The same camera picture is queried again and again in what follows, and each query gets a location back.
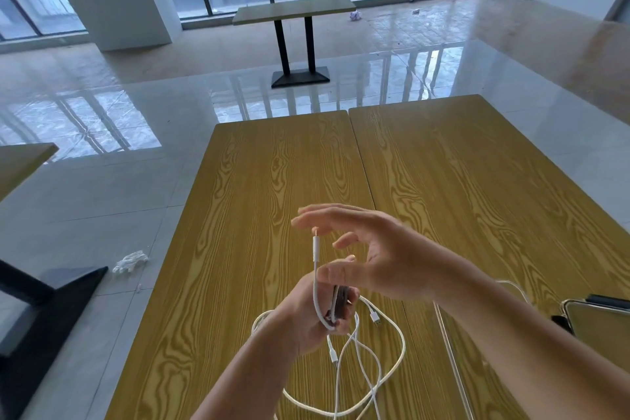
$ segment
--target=left hand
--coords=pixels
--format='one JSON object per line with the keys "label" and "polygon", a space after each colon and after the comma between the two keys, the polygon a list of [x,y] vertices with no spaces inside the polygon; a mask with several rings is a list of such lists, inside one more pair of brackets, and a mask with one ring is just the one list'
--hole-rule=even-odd
{"label": "left hand", "polygon": [[[353,261],[354,256],[349,256],[345,260]],[[274,314],[288,320],[298,354],[313,352],[326,339],[328,334],[348,334],[350,332],[350,321],[354,316],[359,298],[358,289],[351,287],[348,293],[349,303],[344,307],[342,318],[337,320],[335,330],[328,330],[319,321],[319,317],[315,312],[315,306],[313,305],[313,278],[313,272],[302,277],[274,312]],[[331,284],[318,282],[319,308],[324,314],[330,309],[333,288],[334,286]]]}

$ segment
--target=white cable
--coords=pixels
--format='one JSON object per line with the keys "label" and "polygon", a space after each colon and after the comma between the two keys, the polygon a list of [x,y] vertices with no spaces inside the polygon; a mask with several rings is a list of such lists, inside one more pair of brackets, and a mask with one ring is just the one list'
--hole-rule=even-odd
{"label": "white cable", "polygon": [[[314,264],[314,268],[315,271],[317,272],[317,264],[319,262],[319,237],[318,236],[313,236],[313,264]],[[334,311],[335,311],[335,300],[336,300],[336,292],[335,292],[335,296],[333,297],[332,300],[332,305],[331,305],[331,320],[334,323]],[[365,304],[367,306],[367,308],[370,310],[370,317],[372,318],[372,320],[374,322],[378,322],[379,319],[379,315],[385,319],[387,322],[389,322],[392,326],[394,326],[394,328],[396,329],[396,331],[398,332],[398,335],[400,336],[400,340],[401,340],[401,352],[400,352],[400,357],[398,357],[398,360],[396,361],[396,363],[394,364],[394,366],[387,372],[387,374],[385,374],[385,376],[382,377],[382,368],[381,368],[381,362],[379,361],[377,355],[373,352],[373,350],[371,350],[371,348],[369,348],[367,345],[363,344],[362,342],[360,342],[358,340],[358,326],[359,326],[359,316],[358,313],[355,311],[354,314],[354,320],[355,320],[355,328],[352,331],[351,334],[348,335],[348,340],[345,342],[345,344],[343,345],[343,348],[341,350],[341,352],[339,353],[339,357],[338,360],[336,360],[336,352],[335,352],[335,348],[333,347],[333,343],[330,340],[330,336],[327,336],[326,340],[327,340],[327,346],[328,346],[328,350],[331,356],[331,360],[333,361],[333,363],[336,364],[336,378],[335,378],[335,410],[333,412],[328,412],[326,410],[320,410],[318,408],[315,407],[311,407],[310,405],[304,404],[298,400],[295,400],[293,397],[291,397],[291,395],[289,395],[289,393],[286,391],[286,389],[282,390],[282,393],[284,394],[284,396],[287,398],[287,400],[291,403],[293,403],[294,405],[296,405],[299,408],[302,408],[304,410],[307,410],[309,412],[313,412],[325,417],[330,417],[333,418],[333,420],[336,420],[339,417],[344,417],[346,415],[349,415],[355,411],[357,411],[359,408],[361,408],[362,406],[364,406],[363,410],[361,410],[361,413],[358,415],[356,420],[359,420],[365,413],[366,411],[369,409],[370,405],[372,403],[374,403],[374,408],[376,410],[376,416],[379,420],[381,420],[381,413],[379,412],[379,407],[377,405],[376,402],[376,393],[378,391],[378,389],[386,382],[386,380],[392,376],[392,374],[396,371],[396,369],[399,367],[399,365],[401,364],[401,362],[403,361],[403,358],[405,357],[405,352],[406,352],[406,344],[405,344],[405,337],[403,336],[403,331],[400,329],[400,327],[398,327],[396,325],[396,323],[394,321],[392,321],[387,315],[385,315],[378,307],[376,307],[370,300],[367,300],[365,297],[360,296],[359,300],[361,302],[363,302],[363,304]],[[313,304],[315,306],[315,312],[317,313],[317,316],[320,320],[320,322],[322,324],[324,324],[326,326],[326,328],[328,330],[335,330],[334,325],[331,325],[330,322],[328,322],[326,320],[326,318],[324,317],[324,315],[321,313],[321,309],[319,308],[319,303],[318,303],[318,298],[317,298],[317,279],[315,279],[313,281]],[[271,310],[268,310],[262,314],[260,314],[258,317],[256,317],[256,320],[254,321],[254,324],[251,326],[251,334],[253,335],[254,332],[256,331],[256,329],[260,326],[260,324],[263,322],[263,320],[270,314],[272,313]],[[346,351],[346,348],[348,347],[348,345],[354,342],[355,343],[355,350],[357,353],[357,360],[358,360],[358,364],[359,367],[361,368],[361,372],[363,373],[364,378],[366,379],[367,385],[370,389],[370,391],[366,394],[365,397],[363,397],[361,400],[359,400],[354,406],[343,410],[342,412],[339,411],[339,383],[340,383],[340,372],[341,372],[341,365],[342,365],[342,359],[343,359],[343,354]],[[367,375],[366,369],[363,366],[363,362],[361,361],[361,356],[359,353],[358,348],[362,347],[365,350],[368,351],[368,353],[374,358],[374,360],[376,360],[376,365],[378,366],[379,369],[379,374],[378,377],[376,379],[376,383],[374,383],[374,385],[372,385],[372,382],[370,382],[370,378]]]}

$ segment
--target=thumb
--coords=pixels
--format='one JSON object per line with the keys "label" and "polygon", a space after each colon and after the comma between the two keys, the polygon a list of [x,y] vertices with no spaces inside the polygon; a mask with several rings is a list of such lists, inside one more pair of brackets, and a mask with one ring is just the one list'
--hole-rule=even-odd
{"label": "thumb", "polygon": [[321,266],[317,270],[317,280],[331,285],[369,289],[370,271],[368,264],[338,259]]}

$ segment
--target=tiled floor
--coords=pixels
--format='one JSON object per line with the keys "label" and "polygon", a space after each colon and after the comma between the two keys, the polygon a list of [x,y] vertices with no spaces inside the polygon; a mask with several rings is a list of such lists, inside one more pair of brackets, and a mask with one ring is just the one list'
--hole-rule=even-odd
{"label": "tiled floor", "polygon": [[[603,85],[583,70],[590,64],[600,76],[598,56],[573,52],[579,69],[565,63],[563,70],[552,66],[546,72],[549,59],[538,60],[516,35],[511,47],[501,45],[488,12],[479,13],[494,10],[499,17],[498,2],[487,1],[428,2],[417,5],[422,14],[415,18],[410,6],[398,5],[366,10],[352,25],[342,18],[322,22],[316,50],[326,59],[318,64],[328,66],[331,83],[296,89],[269,88],[279,68],[275,38],[255,37],[243,27],[188,32],[181,45],[153,51],[103,56],[82,46],[0,57],[7,80],[0,95],[0,143],[54,141],[60,147],[52,162],[0,204],[0,258],[38,276],[54,267],[111,267],[140,249],[150,257],[133,273],[107,274],[24,418],[105,415],[218,122],[480,93],[630,229],[627,107],[614,104],[621,95],[601,96]],[[507,30],[531,32],[530,25],[510,18],[531,17],[530,3],[521,2],[524,8],[505,2],[512,9],[503,22]],[[592,25],[571,17],[577,18],[572,26]],[[293,59],[303,60],[294,22],[285,29],[288,45]],[[344,43],[336,44],[341,35],[330,35],[333,23],[345,24]],[[216,45],[200,49],[200,41]],[[538,50],[551,53],[542,45]],[[577,72],[583,79],[571,82]],[[560,73],[568,82],[558,80]],[[627,98],[623,76],[607,74],[605,80],[605,93]],[[585,87],[600,97],[582,95]],[[3,328],[19,308],[0,297]]]}

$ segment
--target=right hand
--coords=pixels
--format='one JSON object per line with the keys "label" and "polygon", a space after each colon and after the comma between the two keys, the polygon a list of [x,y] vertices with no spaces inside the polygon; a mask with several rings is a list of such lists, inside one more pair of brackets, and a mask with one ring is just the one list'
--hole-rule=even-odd
{"label": "right hand", "polygon": [[318,236],[345,231],[333,243],[344,249],[368,244],[366,262],[338,259],[318,270],[318,281],[376,291],[399,300],[435,297],[434,288],[453,263],[463,259],[429,240],[398,219],[380,211],[344,204],[312,204],[298,210],[296,228],[311,228]]}

